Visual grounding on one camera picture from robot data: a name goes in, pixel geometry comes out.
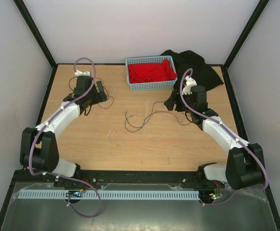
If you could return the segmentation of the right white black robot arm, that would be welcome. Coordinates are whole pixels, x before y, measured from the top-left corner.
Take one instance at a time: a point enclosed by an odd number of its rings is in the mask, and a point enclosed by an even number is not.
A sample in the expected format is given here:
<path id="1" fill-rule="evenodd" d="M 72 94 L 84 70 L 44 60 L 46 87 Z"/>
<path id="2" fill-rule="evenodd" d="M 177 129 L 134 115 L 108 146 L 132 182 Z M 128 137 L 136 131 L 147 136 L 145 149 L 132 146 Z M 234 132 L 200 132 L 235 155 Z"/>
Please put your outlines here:
<path id="1" fill-rule="evenodd" d="M 226 165 L 208 163 L 198 167 L 196 181 L 201 187 L 209 186 L 214 180 L 227 183 L 234 190 L 268 186 L 264 166 L 263 149 L 251 144 L 233 132 L 217 112 L 208 107 L 207 94 L 203 86 L 185 86 L 187 93 L 172 90 L 164 102 L 169 111 L 176 110 L 191 116 L 190 121 L 210 135 L 228 155 Z"/>

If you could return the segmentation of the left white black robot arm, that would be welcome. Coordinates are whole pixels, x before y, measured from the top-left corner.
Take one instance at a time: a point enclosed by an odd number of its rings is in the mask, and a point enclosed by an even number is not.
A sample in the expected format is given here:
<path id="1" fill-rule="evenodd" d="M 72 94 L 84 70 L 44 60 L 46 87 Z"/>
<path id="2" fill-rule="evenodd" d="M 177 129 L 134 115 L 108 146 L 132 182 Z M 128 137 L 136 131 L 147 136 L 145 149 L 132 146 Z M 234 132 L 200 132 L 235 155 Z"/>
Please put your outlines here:
<path id="1" fill-rule="evenodd" d="M 88 115 L 91 107 L 108 99 L 103 82 L 93 83 L 89 75 L 78 76 L 76 87 L 68 94 L 45 122 L 22 132 L 20 164 L 37 175 L 52 173 L 65 176 L 70 186 L 78 186 L 82 181 L 78 164 L 59 157 L 57 140 L 67 126 L 80 115 Z"/>

